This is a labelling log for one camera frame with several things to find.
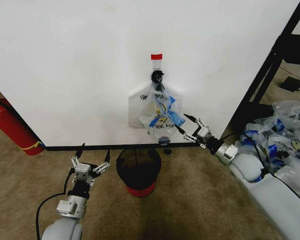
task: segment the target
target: baseboard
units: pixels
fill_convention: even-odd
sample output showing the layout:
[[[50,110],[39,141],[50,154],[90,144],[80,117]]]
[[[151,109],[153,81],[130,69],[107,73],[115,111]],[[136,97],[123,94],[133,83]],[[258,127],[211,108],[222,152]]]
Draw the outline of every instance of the baseboard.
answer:
[[[82,146],[46,146],[47,151],[77,151]],[[107,149],[162,149],[162,148],[184,148],[198,147],[190,142],[170,143],[168,145],[153,144],[124,144],[124,145],[85,145],[83,150],[107,150]]]

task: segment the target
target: red fire extinguisher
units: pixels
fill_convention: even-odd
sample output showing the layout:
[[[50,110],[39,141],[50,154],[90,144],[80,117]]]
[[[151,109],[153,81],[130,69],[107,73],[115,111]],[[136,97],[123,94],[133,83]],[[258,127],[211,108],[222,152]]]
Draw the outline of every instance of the red fire extinguisher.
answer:
[[[0,99],[0,129],[28,155],[37,155],[44,150],[42,143],[5,98]]]

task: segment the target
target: trash can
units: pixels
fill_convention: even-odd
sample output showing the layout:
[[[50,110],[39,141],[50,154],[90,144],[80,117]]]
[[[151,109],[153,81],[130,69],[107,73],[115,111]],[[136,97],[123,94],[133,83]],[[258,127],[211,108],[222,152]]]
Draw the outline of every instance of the trash can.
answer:
[[[125,149],[116,160],[116,171],[135,197],[148,196],[155,188],[161,158],[154,149]]]

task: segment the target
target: blue and white plastic bag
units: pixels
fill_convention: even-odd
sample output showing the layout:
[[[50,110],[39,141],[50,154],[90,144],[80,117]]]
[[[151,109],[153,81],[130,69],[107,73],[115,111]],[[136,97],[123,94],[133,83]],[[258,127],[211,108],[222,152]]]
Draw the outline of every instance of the blue and white plastic bag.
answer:
[[[147,132],[158,140],[161,145],[167,145],[176,132],[176,125],[181,126],[185,120],[178,113],[177,100],[163,87],[152,83],[152,88],[146,103],[139,113],[139,119]]]

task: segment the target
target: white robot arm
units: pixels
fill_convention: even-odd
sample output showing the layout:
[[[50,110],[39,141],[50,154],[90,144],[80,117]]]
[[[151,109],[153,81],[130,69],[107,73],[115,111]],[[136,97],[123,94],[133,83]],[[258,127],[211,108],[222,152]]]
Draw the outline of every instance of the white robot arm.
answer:
[[[198,125],[193,135],[176,126],[183,138],[208,148],[251,194],[285,240],[300,240],[300,198],[280,179],[271,175],[252,154],[237,154],[234,145],[218,140],[200,119],[186,115]]]
[[[70,158],[75,174],[72,181],[74,187],[68,192],[67,200],[60,200],[56,208],[61,218],[45,229],[41,240],[80,240],[82,238],[83,227],[79,221],[86,213],[86,203],[90,197],[90,187],[94,185],[95,178],[99,177],[111,165],[109,163],[109,150],[104,163],[99,166],[89,163],[80,163],[79,157],[82,149],[78,152],[75,156]],[[37,238],[40,240],[38,221],[39,219],[37,218]]]

